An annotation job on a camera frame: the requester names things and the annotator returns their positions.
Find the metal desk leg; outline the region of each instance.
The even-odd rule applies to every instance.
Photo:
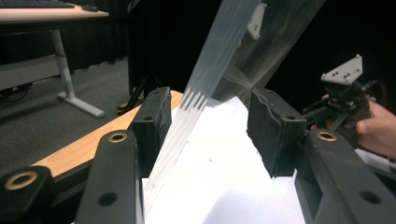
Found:
[[[70,77],[69,66],[67,65],[66,55],[64,54],[61,34],[59,30],[52,30],[50,33],[56,51],[56,63],[58,64],[62,81],[64,83],[64,92],[59,93],[58,97],[96,116],[97,118],[102,118],[105,115],[105,112],[76,98],[73,90],[72,78]]]

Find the black mouse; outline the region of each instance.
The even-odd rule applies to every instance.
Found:
[[[84,11],[90,11],[90,12],[97,12],[97,11],[99,11],[98,8],[97,8],[96,6],[93,6],[93,5],[84,5],[84,6],[82,6],[81,8],[82,8],[82,10],[84,10]]]

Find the black mechanical device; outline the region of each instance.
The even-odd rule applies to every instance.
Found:
[[[354,151],[355,124],[369,108],[356,81],[361,71],[358,55],[324,74],[329,97],[303,115],[275,92],[252,89],[247,134],[271,177],[297,171],[306,223],[396,223],[396,176],[367,165]],[[318,128],[309,130],[314,123]]]
[[[95,157],[53,178],[44,166],[0,178],[0,223],[144,223],[148,177],[172,123],[169,87],[152,91],[127,130],[105,134]]]

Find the carpeted floor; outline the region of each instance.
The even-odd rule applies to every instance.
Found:
[[[0,103],[0,176],[31,165],[115,119],[117,107],[130,97],[126,58],[76,71],[72,80],[76,97],[106,115],[98,119],[58,99],[63,91],[60,76],[34,83],[22,99]]]

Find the black curtain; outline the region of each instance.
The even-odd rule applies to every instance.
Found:
[[[127,0],[68,0],[76,5],[95,5],[110,16],[127,15]],[[127,28],[124,24],[95,24],[61,29],[70,72],[102,62],[113,63],[127,55]],[[15,63],[54,53],[48,32],[0,35],[0,64]]]

